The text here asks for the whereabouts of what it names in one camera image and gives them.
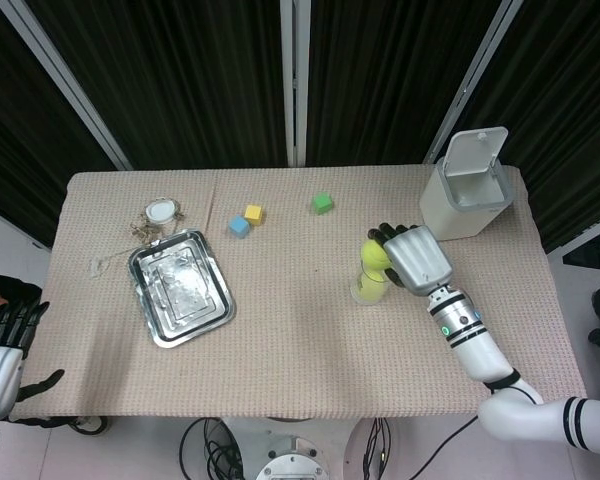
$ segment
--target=white robotic arm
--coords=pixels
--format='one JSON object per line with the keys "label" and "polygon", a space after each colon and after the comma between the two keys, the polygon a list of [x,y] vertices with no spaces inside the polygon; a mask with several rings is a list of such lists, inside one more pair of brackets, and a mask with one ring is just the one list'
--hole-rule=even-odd
{"label": "white robotic arm", "polygon": [[493,392],[478,409],[502,440],[541,440],[600,453],[600,401],[571,397],[545,404],[509,364],[469,296],[449,287],[452,267],[427,227],[382,224],[369,236],[383,245],[401,283],[428,296],[429,313],[472,380]]}

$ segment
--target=green cube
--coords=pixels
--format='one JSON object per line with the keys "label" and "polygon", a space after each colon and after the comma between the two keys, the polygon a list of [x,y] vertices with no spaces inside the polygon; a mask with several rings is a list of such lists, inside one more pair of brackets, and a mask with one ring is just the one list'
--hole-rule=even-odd
{"label": "green cube", "polygon": [[333,200],[328,193],[319,193],[313,197],[313,209],[318,215],[328,212],[333,208]]}

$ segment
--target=white lid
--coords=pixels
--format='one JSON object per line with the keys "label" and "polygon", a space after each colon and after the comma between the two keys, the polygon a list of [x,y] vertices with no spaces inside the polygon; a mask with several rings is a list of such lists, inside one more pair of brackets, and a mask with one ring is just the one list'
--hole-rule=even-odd
{"label": "white lid", "polygon": [[498,158],[509,131],[504,127],[458,132],[449,142],[442,160],[447,177],[486,172]]}
{"label": "white lid", "polygon": [[173,220],[176,214],[176,203],[169,198],[160,198],[147,205],[145,212],[151,223],[164,225]]}

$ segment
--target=blue cube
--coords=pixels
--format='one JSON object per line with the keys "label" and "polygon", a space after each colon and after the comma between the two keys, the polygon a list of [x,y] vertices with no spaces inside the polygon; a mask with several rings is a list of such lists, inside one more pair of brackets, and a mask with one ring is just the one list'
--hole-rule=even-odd
{"label": "blue cube", "polygon": [[236,215],[229,222],[229,231],[238,238],[244,238],[249,233],[249,222],[247,222],[240,215]]}

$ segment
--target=foam block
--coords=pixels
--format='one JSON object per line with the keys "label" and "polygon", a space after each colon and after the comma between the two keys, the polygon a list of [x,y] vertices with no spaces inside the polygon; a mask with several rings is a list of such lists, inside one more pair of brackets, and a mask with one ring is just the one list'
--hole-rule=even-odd
{"label": "foam block", "polygon": [[318,215],[328,212],[333,208],[333,200],[328,193],[319,193],[313,197],[313,209]]}
{"label": "foam block", "polygon": [[247,205],[244,218],[251,225],[258,226],[262,223],[263,209],[260,205]]}
{"label": "foam block", "polygon": [[246,237],[250,229],[249,222],[240,215],[236,215],[229,222],[229,231],[238,238]]}

